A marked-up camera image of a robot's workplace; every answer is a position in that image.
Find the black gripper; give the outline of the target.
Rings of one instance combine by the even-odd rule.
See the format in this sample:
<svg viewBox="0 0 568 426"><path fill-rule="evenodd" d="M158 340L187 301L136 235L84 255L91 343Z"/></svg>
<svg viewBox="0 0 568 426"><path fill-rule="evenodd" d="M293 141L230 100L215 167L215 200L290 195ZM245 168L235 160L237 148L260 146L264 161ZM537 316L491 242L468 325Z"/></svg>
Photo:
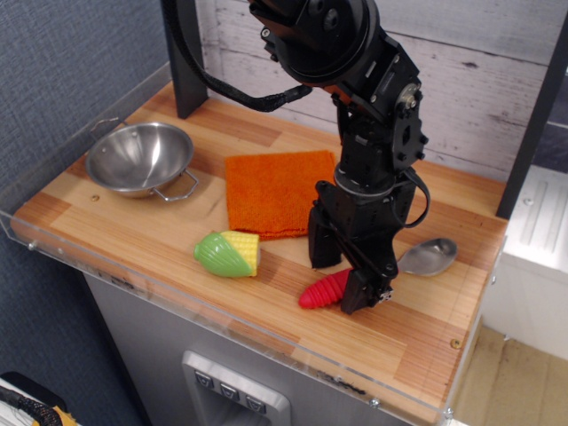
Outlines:
<svg viewBox="0 0 568 426"><path fill-rule="evenodd" d="M334 183L316 184L318 199L310 211L308 249L312 268L351 264L341 311L372 308L389 299L398 276L393 240L404 228L417 187L417 174L408 168L388 174L377 188L359 185L337 165Z"/></svg>

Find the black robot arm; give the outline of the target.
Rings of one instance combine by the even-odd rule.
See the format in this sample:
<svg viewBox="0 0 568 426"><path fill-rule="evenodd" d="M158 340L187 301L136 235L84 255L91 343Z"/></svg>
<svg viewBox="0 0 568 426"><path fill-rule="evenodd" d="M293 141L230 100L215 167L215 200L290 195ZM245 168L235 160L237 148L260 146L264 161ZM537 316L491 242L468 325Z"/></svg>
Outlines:
<svg viewBox="0 0 568 426"><path fill-rule="evenodd" d="M341 158L333 180L316 185L309 257L316 269L350 263L343 312L373 307L391 297L393 241L414 227L414 196L427 189L414 170L428 141L418 68L373 1L253 1L249 10L282 68L335 104Z"/></svg>

